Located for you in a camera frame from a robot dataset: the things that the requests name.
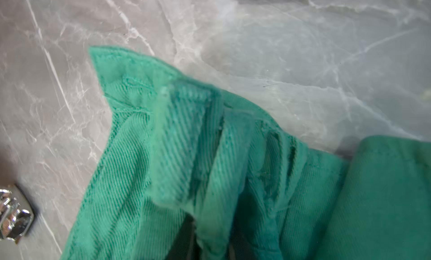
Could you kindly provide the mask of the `green trousers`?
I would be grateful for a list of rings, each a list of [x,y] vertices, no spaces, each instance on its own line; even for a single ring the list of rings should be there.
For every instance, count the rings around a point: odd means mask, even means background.
[[[64,260],[428,260],[431,145],[349,160],[163,61],[89,49],[112,111]]]

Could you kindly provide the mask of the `black leather belt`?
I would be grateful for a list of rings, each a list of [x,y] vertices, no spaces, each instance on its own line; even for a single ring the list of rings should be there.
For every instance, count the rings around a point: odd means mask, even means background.
[[[1,185],[1,240],[18,244],[34,217],[31,204],[15,184]]]

